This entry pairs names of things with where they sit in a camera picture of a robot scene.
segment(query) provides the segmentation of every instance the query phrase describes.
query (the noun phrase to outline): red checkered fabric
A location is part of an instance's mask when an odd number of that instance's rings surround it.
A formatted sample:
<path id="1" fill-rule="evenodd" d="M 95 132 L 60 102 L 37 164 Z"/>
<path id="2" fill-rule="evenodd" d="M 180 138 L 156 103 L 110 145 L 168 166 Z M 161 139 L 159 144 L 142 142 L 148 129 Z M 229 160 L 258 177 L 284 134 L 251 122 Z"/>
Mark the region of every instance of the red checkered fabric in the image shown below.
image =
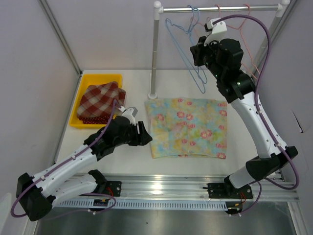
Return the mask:
<path id="1" fill-rule="evenodd" d="M 77 109 L 77 117 L 84 124 L 106 124 L 116 99 L 124 105 L 126 92 L 111 82 L 103 85 L 90 85 L 85 91 Z"/>

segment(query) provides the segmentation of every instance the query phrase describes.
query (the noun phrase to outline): yellow plastic tray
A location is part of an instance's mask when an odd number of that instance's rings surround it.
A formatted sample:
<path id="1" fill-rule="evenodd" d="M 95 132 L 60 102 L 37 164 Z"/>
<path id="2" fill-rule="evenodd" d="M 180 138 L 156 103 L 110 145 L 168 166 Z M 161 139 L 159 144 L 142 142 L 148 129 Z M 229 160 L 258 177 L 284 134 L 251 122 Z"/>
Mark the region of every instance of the yellow plastic tray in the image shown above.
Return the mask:
<path id="1" fill-rule="evenodd" d="M 93 128 L 100 129 L 106 125 L 103 124 L 83 124 L 83 121 L 79 120 L 77 117 L 77 109 L 79 107 L 79 103 L 83 97 L 83 94 L 87 90 L 87 87 L 90 85 L 101 85 L 109 82 L 117 82 L 118 87 L 122 88 L 122 75 L 121 74 L 84 74 L 82 77 L 82 81 L 80 83 L 77 96 L 75 99 L 74 107 L 69 119 L 69 125 L 72 127 L 76 127 L 78 129 L 83 128 Z"/>

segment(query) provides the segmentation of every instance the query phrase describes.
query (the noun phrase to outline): floral cloth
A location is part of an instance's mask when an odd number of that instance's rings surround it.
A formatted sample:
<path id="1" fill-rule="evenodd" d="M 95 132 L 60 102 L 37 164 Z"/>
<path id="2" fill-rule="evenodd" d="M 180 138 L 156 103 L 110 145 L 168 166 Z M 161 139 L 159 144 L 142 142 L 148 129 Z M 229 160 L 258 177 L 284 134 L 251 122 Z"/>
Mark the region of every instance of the floral cloth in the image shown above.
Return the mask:
<path id="1" fill-rule="evenodd" d="M 151 122 L 153 158 L 226 158 L 227 103 L 210 99 L 152 99 L 145 102 Z"/>

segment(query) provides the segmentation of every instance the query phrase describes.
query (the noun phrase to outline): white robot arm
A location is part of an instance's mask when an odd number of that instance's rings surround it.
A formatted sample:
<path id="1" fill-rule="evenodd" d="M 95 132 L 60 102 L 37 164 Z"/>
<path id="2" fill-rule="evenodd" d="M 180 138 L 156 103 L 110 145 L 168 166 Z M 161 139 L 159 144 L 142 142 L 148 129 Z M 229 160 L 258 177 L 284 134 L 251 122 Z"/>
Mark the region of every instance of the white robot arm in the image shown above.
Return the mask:
<path id="1" fill-rule="evenodd" d="M 205 65 L 215 76 L 220 93 L 244 121 L 258 153 L 256 158 L 246 162 L 244 167 L 225 178 L 225 190 L 229 198 L 232 198 L 233 195 L 240 194 L 243 187 L 262 180 L 282 168 L 288 162 L 282 150 L 291 159 L 298 152 L 294 146 L 287 146 L 278 135 L 259 97 L 255 96 L 254 82 L 240 70 L 243 50 L 238 41 L 223 39 L 227 31 L 225 22 L 220 18 L 212 19 L 205 24 L 205 29 L 210 34 L 207 37 L 200 37 L 198 43 L 190 47 L 194 64 Z M 278 144 L 274 142 L 269 130 Z"/>
<path id="2" fill-rule="evenodd" d="M 69 179 L 79 170 L 112 153 L 122 144 L 130 146 L 146 145 L 152 137 L 147 133 L 142 121 L 135 123 L 136 108 L 125 109 L 108 124 L 105 132 L 101 128 L 89 136 L 76 151 L 50 168 L 18 179 L 17 195 L 20 204 L 31 221 L 44 217 L 57 204 L 84 193 L 106 193 L 107 180 L 98 170 L 75 179 Z"/>

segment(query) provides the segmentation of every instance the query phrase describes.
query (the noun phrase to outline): white wall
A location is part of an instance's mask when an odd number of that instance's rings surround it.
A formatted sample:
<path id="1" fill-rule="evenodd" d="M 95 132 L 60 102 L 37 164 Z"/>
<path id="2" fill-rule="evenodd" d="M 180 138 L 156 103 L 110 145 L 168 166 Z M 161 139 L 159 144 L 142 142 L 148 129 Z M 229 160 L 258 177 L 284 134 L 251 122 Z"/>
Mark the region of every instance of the white wall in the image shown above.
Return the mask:
<path id="1" fill-rule="evenodd" d="M 82 69 L 151 68 L 154 0 L 49 0 L 48 2 Z M 164 7 L 185 7 L 189 4 L 205 7 L 214 4 L 220 6 L 241 6 L 244 3 L 273 4 L 279 3 L 280 0 L 161 0 L 161 2 Z M 251 15 L 261 19 L 266 26 L 270 26 L 275 13 L 252 12 Z M 218 13 L 201 13 L 202 23 L 207 16 L 217 17 Z M 183 69 L 185 65 L 164 26 L 166 17 L 174 23 L 188 27 L 191 13 L 167 13 L 160 19 L 157 66 L 160 69 Z M 242 19 L 239 19 L 226 23 L 239 26 L 241 21 Z M 205 35 L 203 27 L 198 25 L 196 29 L 200 36 Z M 247 22 L 243 32 L 251 52 L 255 54 L 264 39 L 264 33 L 253 22 Z M 173 29 L 173 33 L 192 60 L 188 36 L 177 29 Z M 233 29 L 230 29 L 227 35 L 237 40 L 241 38 L 239 32 Z M 247 54 L 243 61 L 249 64 L 250 58 Z"/>
<path id="2" fill-rule="evenodd" d="M 78 77 L 36 0 L 1 1 L 0 32 L 1 199 L 51 162 Z M 9 216 L 2 234 L 25 222 Z"/>
<path id="3" fill-rule="evenodd" d="M 300 174 L 300 206 L 313 234 L 313 1 L 300 0 L 273 47 L 261 87 L 261 100 L 273 125 L 299 155 L 294 159 Z M 304 133 L 299 132 L 295 116 Z M 287 179 L 294 179 L 288 166 Z"/>

